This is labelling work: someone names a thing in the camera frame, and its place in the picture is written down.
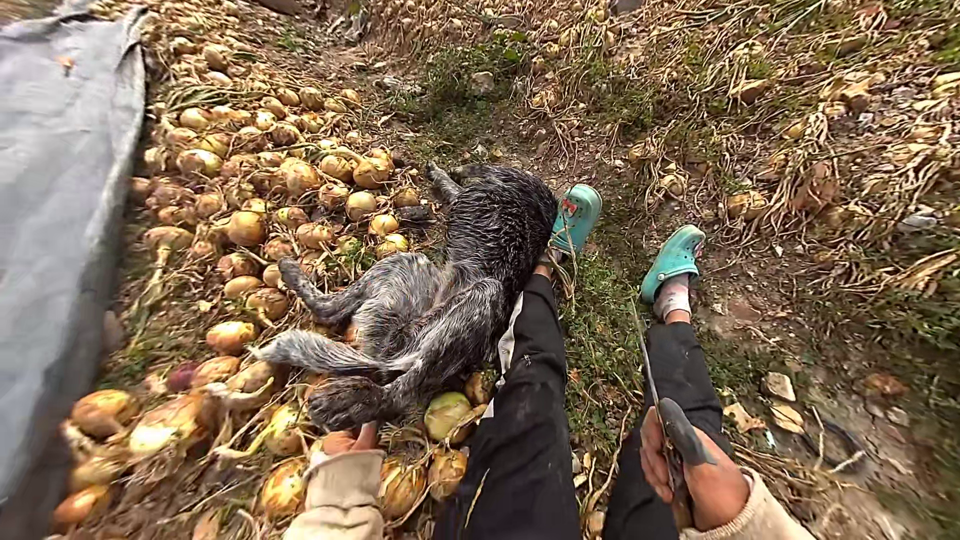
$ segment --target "black pants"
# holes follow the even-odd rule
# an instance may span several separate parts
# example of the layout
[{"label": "black pants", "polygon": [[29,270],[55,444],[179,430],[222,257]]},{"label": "black pants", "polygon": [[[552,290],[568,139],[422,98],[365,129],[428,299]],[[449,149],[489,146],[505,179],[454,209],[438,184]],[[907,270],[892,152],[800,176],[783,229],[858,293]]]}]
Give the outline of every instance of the black pants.
[{"label": "black pants", "polygon": [[[509,365],[492,417],[469,441],[467,473],[444,506],[435,538],[581,538],[564,413],[564,337],[550,281],[535,275],[518,307],[512,331],[501,340],[501,363],[506,357]],[[729,452],[693,327],[655,325],[647,345],[660,397],[674,399],[694,426]],[[639,447],[637,425],[620,453],[604,540],[678,537],[669,506],[643,476]]]}]

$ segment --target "beige sleeve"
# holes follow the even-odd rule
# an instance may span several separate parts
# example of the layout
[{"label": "beige sleeve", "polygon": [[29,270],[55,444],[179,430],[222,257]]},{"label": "beige sleeve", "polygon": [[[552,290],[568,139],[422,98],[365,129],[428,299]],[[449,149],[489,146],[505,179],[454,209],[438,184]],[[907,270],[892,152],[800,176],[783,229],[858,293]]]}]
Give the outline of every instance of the beige sleeve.
[{"label": "beige sleeve", "polygon": [[742,471],[751,480],[753,486],[750,498],[740,514],[733,521],[720,528],[700,532],[687,528],[681,534],[684,540],[814,540],[814,537],[774,498],[763,479],[753,469],[746,467]]},{"label": "beige sleeve", "polygon": [[380,540],[383,516],[376,506],[383,452],[331,457],[308,473],[303,513],[283,540]]}]

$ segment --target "crocs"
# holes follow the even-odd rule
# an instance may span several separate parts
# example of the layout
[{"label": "crocs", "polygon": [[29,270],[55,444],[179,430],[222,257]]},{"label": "crocs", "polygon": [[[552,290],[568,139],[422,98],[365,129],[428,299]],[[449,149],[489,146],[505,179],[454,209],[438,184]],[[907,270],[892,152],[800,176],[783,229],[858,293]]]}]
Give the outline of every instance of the crocs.
[{"label": "crocs", "polygon": [[696,259],[706,237],[695,225],[684,225],[671,234],[660,247],[650,271],[643,277],[640,300],[645,304],[653,304],[660,285],[674,276],[687,273],[699,276]]},{"label": "crocs", "polygon": [[600,194],[589,185],[576,184],[568,189],[560,200],[557,220],[553,222],[550,247],[580,253],[602,207]]}]

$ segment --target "dog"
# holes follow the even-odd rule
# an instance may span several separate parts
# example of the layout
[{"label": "dog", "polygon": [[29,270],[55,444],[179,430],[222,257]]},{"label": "dog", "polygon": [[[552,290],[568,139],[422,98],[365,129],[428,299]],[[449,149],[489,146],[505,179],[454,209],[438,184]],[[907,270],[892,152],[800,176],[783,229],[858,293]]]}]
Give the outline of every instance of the dog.
[{"label": "dog", "polygon": [[343,430],[395,419],[496,357],[516,297],[546,250],[557,199],[541,179],[512,167],[471,164],[451,174],[465,185],[426,166],[446,214],[443,269],[423,254],[396,253],[346,289],[323,294],[295,260],[279,262],[283,282],[320,324],[357,328],[360,350],[290,330],[254,351],[330,376],[307,402],[316,425]]}]

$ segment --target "gray tarp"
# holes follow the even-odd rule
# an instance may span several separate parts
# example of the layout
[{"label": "gray tarp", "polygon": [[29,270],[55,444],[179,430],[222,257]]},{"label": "gray tarp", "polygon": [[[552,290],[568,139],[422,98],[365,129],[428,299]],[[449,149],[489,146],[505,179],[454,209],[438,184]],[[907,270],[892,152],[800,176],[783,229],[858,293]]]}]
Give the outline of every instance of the gray tarp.
[{"label": "gray tarp", "polygon": [[103,357],[143,119],[142,15],[0,29],[2,538],[46,532],[68,466],[57,426]]}]

